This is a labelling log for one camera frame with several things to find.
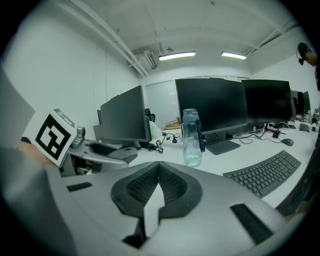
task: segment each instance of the monitor stand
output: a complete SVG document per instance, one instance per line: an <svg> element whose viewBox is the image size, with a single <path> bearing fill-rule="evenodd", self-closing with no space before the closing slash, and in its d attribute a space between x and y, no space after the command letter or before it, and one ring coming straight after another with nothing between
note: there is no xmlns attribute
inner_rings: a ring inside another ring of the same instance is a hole
<svg viewBox="0 0 320 256"><path fill-rule="evenodd" d="M205 148L209 150L214 155L220 155L231 150L235 150L240 147L239 144L227 140L226 132L216 132L206 135L206 145Z"/></svg>

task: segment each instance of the fluorescent light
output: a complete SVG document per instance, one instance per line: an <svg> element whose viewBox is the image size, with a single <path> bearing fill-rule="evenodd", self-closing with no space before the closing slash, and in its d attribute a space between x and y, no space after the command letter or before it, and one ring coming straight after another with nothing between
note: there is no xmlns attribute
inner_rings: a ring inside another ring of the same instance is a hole
<svg viewBox="0 0 320 256"><path fill-rule="evenodd" d="M195 56L195 55L196 55L195 51L171 53L171 54L159 56L159 61L166 61L166 60L182 58L182 57L191 57L191 56Z"/></svg>
<svg viewBox="0 0 320 256"><path fill-rule="evenodd" d="M232 58L237 58L237 59L241 59L241 60L245 60L247 58L246 56L242 56L242 55L234 54L234 53L229 53L229 52L225 52L225 51L223 51L221 53L221 56L232 57Z"/></svg>

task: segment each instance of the computer mouse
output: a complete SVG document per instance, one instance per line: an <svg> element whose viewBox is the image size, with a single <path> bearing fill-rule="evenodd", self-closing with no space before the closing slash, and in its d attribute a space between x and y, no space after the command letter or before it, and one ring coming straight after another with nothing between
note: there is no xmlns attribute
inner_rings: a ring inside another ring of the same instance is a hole
<svg viewBox="0 0 320 256"><path fill-rule="evenodd" d="M285 138L285 139L283 139L283 140L281 140L281 142L283 143L283 144L286 144L287 146L292 146L295 142L292 140L292 139L290 139L290 138Z"/></svg>

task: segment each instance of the ceiling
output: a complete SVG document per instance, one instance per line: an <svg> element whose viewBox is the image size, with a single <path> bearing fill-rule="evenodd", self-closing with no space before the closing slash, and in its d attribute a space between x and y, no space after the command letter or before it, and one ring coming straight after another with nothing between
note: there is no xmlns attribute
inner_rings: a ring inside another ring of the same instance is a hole
<svg viewBox="0 0 320 256"><path fill-rule="evenodd" d="M277 0L83 1L135 53L219 47L245 55L297 25Z"/></svg>

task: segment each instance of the ceiling pipe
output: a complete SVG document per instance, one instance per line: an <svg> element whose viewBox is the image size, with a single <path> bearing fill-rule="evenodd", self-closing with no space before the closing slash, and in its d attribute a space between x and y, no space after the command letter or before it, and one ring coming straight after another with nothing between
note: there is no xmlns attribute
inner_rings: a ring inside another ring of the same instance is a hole
<svg viewBox="0 0 320 256"><path fill-rule="evenodd" d="M143 76L145 77L145 74L135 66L135 62L128 57L128 55L119 48L118 45L115 44L113 40L111 40L109 37L107 37L100 29L98 29L95 25L92 24L91 21L89 21L84 16L80 15L77 11L75 11L72 7L68 6L65 3L62 2L56 2L57 6L67 11L69 14L74 16L76 19L87 25L90 29L92 29L94 32L96 32L100 37L102 37L104 40L106 40L112 47L114 47L132 66L135 67L135 69Z"/></svg>
<svg viewBox="0 0 320 256"><path fill-rule="evenodd" d="M248 57L250 54L252 54L255 50L260 48L260 45L262 45L265 41L267 41L275 32L279 31L279 29L286 24L289 20L291 20L291 17L288 18L285 22L283 22L281 25L279 25L271 34L269 34L265 39L263 39L259 44L258 47L255 47L253 50L251 50L246 56Z"/></svg>
<svg viewBox="0 0 320 256"><path fill-rule="evenodd" d="M138 61L137 57L133 54L133 52L128 48L128 46L122 41L122 39L117 35L116 32L88 5L86 5L81 0L69 0L78 6L81 10L83 10L86 14L88 14L91 18L93 18L97 23L99 23L110 35L123 47L123 49L132 57L135 63L141 68L143 73L148 76L148 72L142 66L142 64Z"/></svg>

